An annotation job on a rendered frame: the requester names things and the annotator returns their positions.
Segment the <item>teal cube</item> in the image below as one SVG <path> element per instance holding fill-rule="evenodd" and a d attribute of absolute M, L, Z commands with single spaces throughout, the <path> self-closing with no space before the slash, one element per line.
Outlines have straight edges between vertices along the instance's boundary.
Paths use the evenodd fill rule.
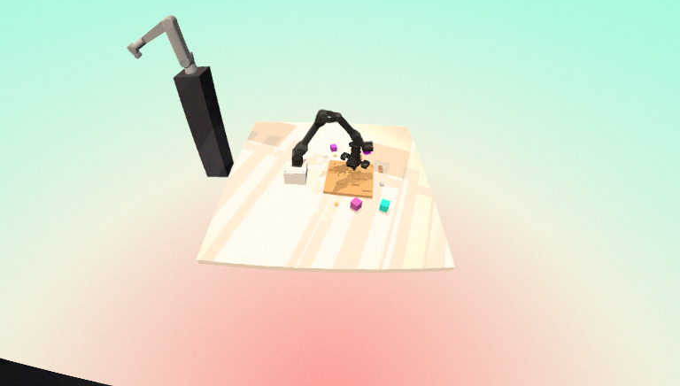
<path fill-rule="evenodd" d="M 389 206 L 390 206 L 390 201 L 387 201 L 387 200 L 384 200 L 384 199 L 383 199 L 382 202 L 381 202 L 381 204 L 380 204 L 380 209 L 379 209 L 379 211 L 387 212 Z"/>

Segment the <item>orange puzzle board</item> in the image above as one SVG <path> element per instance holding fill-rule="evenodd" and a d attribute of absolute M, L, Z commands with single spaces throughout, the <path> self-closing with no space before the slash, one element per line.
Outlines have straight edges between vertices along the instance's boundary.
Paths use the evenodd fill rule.
<path fill-rule="evenodd" d="M 352 170 L 346 161 L 330 160 L 323 194 L 373 198 L 374 164 Z"/>

